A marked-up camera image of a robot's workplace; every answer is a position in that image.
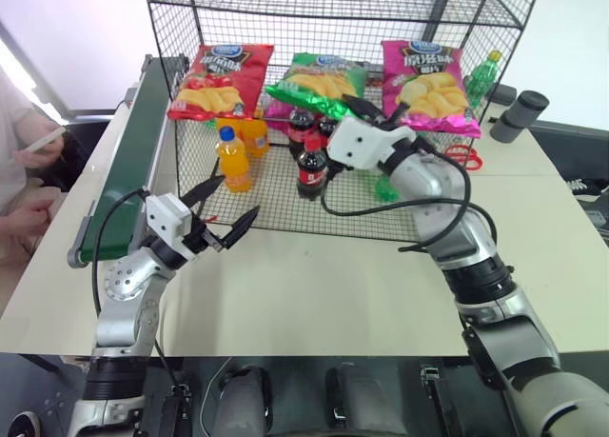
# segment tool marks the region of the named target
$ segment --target pink chip bag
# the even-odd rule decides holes
[[[402,102],[402,123],[415,130],[481,136],[461,74],[462,51],[431,42],[383,42],[383,112],[389,117]]]

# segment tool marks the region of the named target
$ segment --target white table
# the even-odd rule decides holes
[[[121,107],[32,259],[0,320],[0,351],[90,353],[90,268],[69,268],[66,251],[127,118]],[[501,257],[559,350],[609,349],[609,249],[556,169],[528,131],[475,147],[485,164],[473,201],[493,215]],[[168,188],[172,169],[160,167]],[[333,267],[338,254],[348,269]],[[161,307],[171,356],[465,354],[442,274],[393,242],[252,229],[180,270]]]

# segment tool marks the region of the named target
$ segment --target red chip bag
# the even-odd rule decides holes
[[[272,45],[202,45],[167,116],[252,118],[272,54]]]

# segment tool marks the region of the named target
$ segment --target red bottle cap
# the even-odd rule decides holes
[[[304,149],[306,151],[317,151],[322,147],[322,141],[317,134],[309,135],[304,140]]]

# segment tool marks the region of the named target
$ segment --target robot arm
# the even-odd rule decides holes
[[[429,144],[420,141],[407,127],[381,130],[345,117],[327,150],[346,166],[381,169],[406,200],[462,199],[461,174],[425,152]],[[414,207],[421,240],[445,229],[457,210],[447,204]],[[479,214],[469,209],[427,251],[455,296],[463,340],[482,380],[507,392],[528,435],[607,435],[609,394],[560,369],[554,342],[512,280]]]
[[[146,199],[147,223],[154,234],[118,260],[104,280],[106,302],[97,321],[85,391],[74,406],[68,437],[137,435],[147,361],[167,283],[207,247],[217,251],[232,247],[258,214],[257,207],[243,215],[222,239],[211,232],[190,208],[203,204],[223,180],[207,180],[182,199],[173,194]]]

